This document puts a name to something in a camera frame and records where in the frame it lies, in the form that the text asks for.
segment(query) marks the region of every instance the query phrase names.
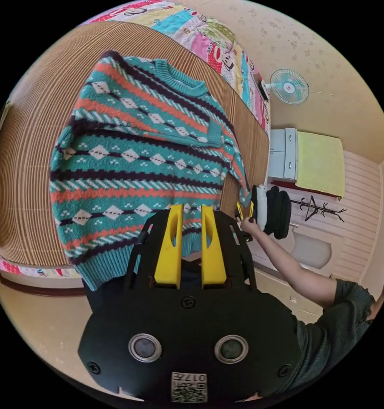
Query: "white cloth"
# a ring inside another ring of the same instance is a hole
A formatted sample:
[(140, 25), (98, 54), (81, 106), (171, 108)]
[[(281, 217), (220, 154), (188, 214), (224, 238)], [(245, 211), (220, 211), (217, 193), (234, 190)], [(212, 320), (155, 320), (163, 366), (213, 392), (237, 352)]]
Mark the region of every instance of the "white cloth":
[(256, 187), (257, 190), (257, 224), (263, 231), (267, 223), (267, 188), (264, 184)]

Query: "striped sweater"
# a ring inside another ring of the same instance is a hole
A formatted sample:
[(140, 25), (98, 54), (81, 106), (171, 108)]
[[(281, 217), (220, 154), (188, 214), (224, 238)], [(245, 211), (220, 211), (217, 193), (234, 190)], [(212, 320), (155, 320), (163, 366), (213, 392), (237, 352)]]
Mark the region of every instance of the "striped sweater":
[(201, 249), (201, 206), (220, 206), (227, 173), (249, 185), (232, 124), (205, 83), (165, 60), (109, 51), (54, 147), (50, 197), (70, 263), (94, 291), (125, 274), (149, 216), (183, 204), (182, 255)]

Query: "person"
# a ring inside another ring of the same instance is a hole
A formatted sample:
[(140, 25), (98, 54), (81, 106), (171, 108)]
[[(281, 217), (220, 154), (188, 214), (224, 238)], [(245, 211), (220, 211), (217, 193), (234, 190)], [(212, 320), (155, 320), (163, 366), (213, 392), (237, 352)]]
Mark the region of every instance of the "person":
[[(384, 286), (375, 301), (368, 290), (355, 282), (333, 280), (305, 269), (249, 218), (243, 220), (240, 228), (259, 243), (294, 291), (323, 308), (315, 323), (306, 325), (297, 320), (301, 359), (279, 391), (283, 392), (330, 370), (354, 347), (384, 302)], [(247, 400), (259, 398), (255, 395)]]

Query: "diamond pattern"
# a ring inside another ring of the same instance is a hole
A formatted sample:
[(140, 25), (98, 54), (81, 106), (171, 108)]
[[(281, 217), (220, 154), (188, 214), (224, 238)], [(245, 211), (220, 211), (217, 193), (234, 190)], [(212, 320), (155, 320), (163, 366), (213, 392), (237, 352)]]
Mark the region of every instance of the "diamond pattern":
[(126, 108), (138, 108), (137, 104), (131, 98), (121, 98), (121, 102)]
[(75, 216), (72, 218), (72, 220), (73, 220), (74, 223), (77, 223), (80, 226), (84, 226), (87, 223), (88, 219), (90, 219), (90, 218), (91, 218), (91, 213), (86, 212), (83, 209), (80, 209), (75, 214)]
[(149, 160), (152, 163), (155, 163), (157, 166), (162, 165), (163, 163), (166, 162), (166, 160), (162, 157), (162, 155), (160, 155), (159, 153), (157, 153), (154, 156), (151, 156), (151, 158), (149, 158)]
[(123, 214), (123, 211), (116, 206), (110, 206), (103, 215), (111, 220), (115, 220), (118, 216)]
[(148, 114), (149, 118), (154, 124), (163, 124), (165, 121), (162, 119), (159, 114)]
[(219, 169), (213, 168), (213, 169), (210, 171), (210, 174), (211, 174), (214, 178), (217, 178), (217, 177), (219, 176), (219, 174), (220, 174)]
[(189, 133), (184, 127), (176, 127), (175, 130), (179, 133), (181, 136), (188, 136)]
[(109, 94), (110, 89), (105, 81), (95, 81), (92, 83), (94, 91), (97, 94)]
[(127, 162), (133, 162), (137, 160), (140, 156), (133, 150), (133, 149), (128, 149), (125, 152), (121, 154), (121, 156), (127, 161)]
[(196, 173), (197, 175), (199, 175), (199, 174), (203, 171), (203, 169), (201, 168), (200, 164), (197, 164), (196, 166), (194, 166), (194, 167), (193, 167), (193, 170), (195, 171), (195, 173)]
[(66, 148), (66, 149), (64, 150), (64, 152), (63, 152), (63, 159), (64, 159), (65, 161), (67, 161), (67, 160), (69, 160), (75, 153), (76, 153), (76, 151), (75, 151), (73, 148), (68, 147), (68, 148)]
[(182, 169), (185, 169), (185, 168), (186, 168), (186, 163), (185, 163), (185, 161), (184, 161), (183, 159), (179, 159), (179, 161), (176, 161), (176, 162), (174, 163), (174, 165), (175, 165), (179, 170), (182, 170)]
[(137, 213), (138, 216), (146, 216), (150, 212), (151, 212), (151, 209), (148, 206), (146, 206), (145, 204), (139, 205), (134, 210), (134, 213)]
[(105, 158), (109, 154), (109, 152), (102, 145), (97, 145), (95, 148), (93, 148), (93, 149), (91, 149), (91, 151), (89, 151), (89, 154), (93, 158), (95, 158), (97, 160), (100, 160), (102, 158)]

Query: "coat rack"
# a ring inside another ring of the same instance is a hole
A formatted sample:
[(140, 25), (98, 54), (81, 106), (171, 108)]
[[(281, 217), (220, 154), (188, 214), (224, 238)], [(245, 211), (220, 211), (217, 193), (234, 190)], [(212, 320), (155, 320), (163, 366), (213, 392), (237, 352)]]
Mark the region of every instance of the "coat rack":
[[(309, 203), (306, 203), (305, 200), (306, 199), (304, 197), (301, 199), (301, 202), (299, 202), (297, 200), (290, 200), (292, 203), (297, 203), (298, 205), (300, 205), (300, 210), (303, 210), (303, 206), (307, 207), (307, 214), (306, 214), (305, 221), (309, 220), (311, 217), (313, 217), (315, 214), (317, 214), (320, 211), (323, 217), (325, 217), (325, 213), (334, 214), (343, 223), (345, 223), (345, 221), (342, 219), (342, 217), (339, 215), (339, 213), (345, 212), (346, 209), (341, 209), (341, 210), (327, 209), (328, 202), (324, 202), (323, 207), (317, 206), (317, 204), (315, 203), (314, 197), (312, 195), (311, 195), (311, 199), (310, 199)], [(311, 208), (314, 209), (314, 210), (313, 210), (313, 212), (311, 214), (309, 214)]]

